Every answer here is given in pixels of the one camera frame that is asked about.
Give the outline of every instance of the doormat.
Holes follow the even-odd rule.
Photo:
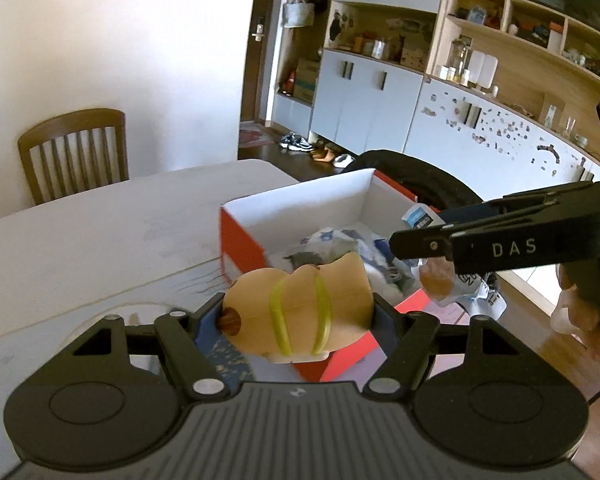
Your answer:
[[[275,144],[276,138],[267,131],[265,126],[257,123],[240,124],[240,140],[238,148],[256,148]]]

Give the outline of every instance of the yellow mustard stripe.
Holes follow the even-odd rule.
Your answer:
[[[282,281],[277,282],[271,289],[269,296],[269,309],[271,310],[271,320],[273,322],[273,332],[276,335],[276,341],[280,347],[283,356],[293,355],[289,332],[286,329],[285,313],[282,310]]]
[[[320,274],[315,275],[315,291],[318,294],[318,335],[312,355],[324,351],[331,335],[331,298],[327,285]]]

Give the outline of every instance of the dark floor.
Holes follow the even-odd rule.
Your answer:
[[[315,162],[308,153],[284,150],[277,144],[257,146],[256,148],[239,148],[238,159],[245,160],[247,158],[266,160],[300,182],[331,176],[341,171],[329,163]]]

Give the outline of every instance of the chair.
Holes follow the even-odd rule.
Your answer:
[[[125,115],[119,110],[54,117],[23,134],[18,150],[36,205],[129,179]]]

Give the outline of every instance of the ribbed gray panel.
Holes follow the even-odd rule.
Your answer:
[[[424,440],[397,404],[352,383],[248,383],[227,402],[192,410],[161,450],[91,474],[26,463],[8,480],[586,480],[568,462],[539,472],[481,470]]]

